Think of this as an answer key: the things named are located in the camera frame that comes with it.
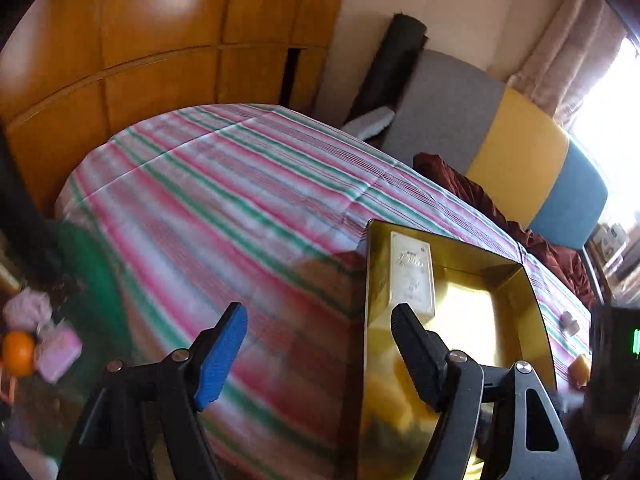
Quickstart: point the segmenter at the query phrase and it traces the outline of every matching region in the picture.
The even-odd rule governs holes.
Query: gold box
[[[367,226],[360,480],[412,479],[438,420],[418,398],[391,334],[392,231],[430,244],[436,316],[423,322],[425,328],[480,364],[509,368],[524,359],[547,388],[556,387],[542,314],[519,263],[453,238],[372,220]],[[481,471],[482,462],[472,453],[465,478],[479,478]]]

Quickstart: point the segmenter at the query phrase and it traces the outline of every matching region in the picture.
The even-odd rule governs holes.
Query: beige wall
[[[343,0],[314,116],[340,126],[389,20],[427,25],[427,48],[506,79],[529,55],[562,0]]]

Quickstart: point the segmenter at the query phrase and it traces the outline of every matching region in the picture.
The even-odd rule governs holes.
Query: brown curtain
[[[565,128],[605,75],[626,29],[604,0],[564,0],[508,83]]]

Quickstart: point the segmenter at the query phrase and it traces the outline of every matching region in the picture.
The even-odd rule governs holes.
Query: green indicator light
[[[634,354],[640,356],[640,328],[634,331]]]

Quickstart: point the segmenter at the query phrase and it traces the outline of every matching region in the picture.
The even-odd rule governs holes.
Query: blue gripper pad
[[[246,329],[246,307],[239,304],[200,367],[200,382],[193,396],[200,412],[220,396],[229,369],[246,335]]]

